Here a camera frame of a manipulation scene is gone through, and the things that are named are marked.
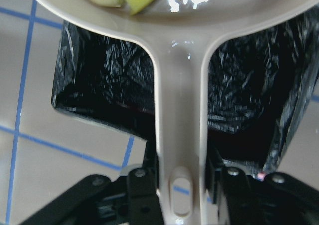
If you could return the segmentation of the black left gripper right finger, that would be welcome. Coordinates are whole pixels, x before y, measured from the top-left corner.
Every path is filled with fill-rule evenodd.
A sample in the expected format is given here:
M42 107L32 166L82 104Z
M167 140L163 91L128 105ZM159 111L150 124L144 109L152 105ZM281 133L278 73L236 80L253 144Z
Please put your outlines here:
M205 183L220 225L317 225L319 192L281 172L259 181L207 149Z

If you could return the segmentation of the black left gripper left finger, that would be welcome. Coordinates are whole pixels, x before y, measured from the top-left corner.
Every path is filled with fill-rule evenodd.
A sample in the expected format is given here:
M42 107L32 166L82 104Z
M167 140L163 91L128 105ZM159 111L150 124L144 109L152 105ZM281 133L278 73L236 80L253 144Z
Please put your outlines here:
M162 225L157 195L158 157L146 145L143 163L115 181L86 176L25 219L24 225Z

